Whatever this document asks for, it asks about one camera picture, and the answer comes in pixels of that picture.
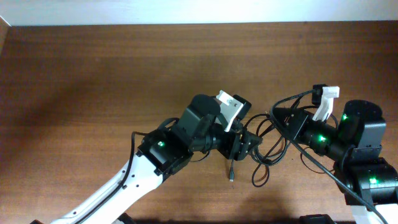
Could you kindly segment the black USB cable thin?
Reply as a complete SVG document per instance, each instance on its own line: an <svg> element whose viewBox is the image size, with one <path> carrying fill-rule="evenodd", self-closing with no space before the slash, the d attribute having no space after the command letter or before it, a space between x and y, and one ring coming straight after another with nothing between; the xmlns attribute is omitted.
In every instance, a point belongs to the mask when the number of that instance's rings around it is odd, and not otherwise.
<svg viewBox="0 0 398 224"><path fill-rule="evenodd" d="M257 164L251 176L251 183L254 187L260 188L268 183L271 176L270 167L277 165L285 157L289 146L290 142L286 138L280 137L265 155L261 154L258 148L252 150L249 155ZM255 176L261 167L265 168L265 173L259 179L261 183L258 184Z"/></svg>

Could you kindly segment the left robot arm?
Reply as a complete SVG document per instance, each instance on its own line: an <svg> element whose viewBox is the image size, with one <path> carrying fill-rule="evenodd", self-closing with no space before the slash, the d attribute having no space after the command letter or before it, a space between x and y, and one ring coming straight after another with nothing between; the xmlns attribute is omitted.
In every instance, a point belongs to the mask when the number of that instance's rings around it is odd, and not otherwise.
<svg viewBox="0 0 398 224"><path fill-rule="evenodd" d="M228 160L243 160L262 142L241 122L250 108L244 98L223 91L194 96L181 117L166 119L142 134L123 168L54 223L132 223L126 210L183 169L195 152L217 150Z"/></svg>

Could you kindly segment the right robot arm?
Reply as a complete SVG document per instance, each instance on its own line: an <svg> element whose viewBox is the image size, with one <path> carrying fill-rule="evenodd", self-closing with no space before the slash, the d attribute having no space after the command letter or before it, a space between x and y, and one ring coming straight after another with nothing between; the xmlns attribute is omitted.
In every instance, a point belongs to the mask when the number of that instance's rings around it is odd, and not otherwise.
<svg viewBox="0 0 398 224"><path fill-rule="evenodd" d="M301 108L274 105L270 112L278 131L300 152L308 146L333 160L329 171L307 156L336 182L356 223L397 223L397 170L380 156L386 121L378 105L348 101L335 128Z"/></svg>

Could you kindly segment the black USB cable thick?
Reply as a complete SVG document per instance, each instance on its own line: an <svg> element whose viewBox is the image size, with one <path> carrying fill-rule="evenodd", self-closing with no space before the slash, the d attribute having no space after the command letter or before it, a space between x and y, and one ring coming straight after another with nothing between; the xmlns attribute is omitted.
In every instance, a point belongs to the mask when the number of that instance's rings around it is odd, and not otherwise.
<svg viewBox="0 0 398 224"><path fill-rule="evenodd" d="M254 131L255 137L263 140L250 154L254 162L261 166L271 167L282 161L289 148L288 140L277 129L268 112L258 113L250 117L244 124L245 129Z"/></svg>

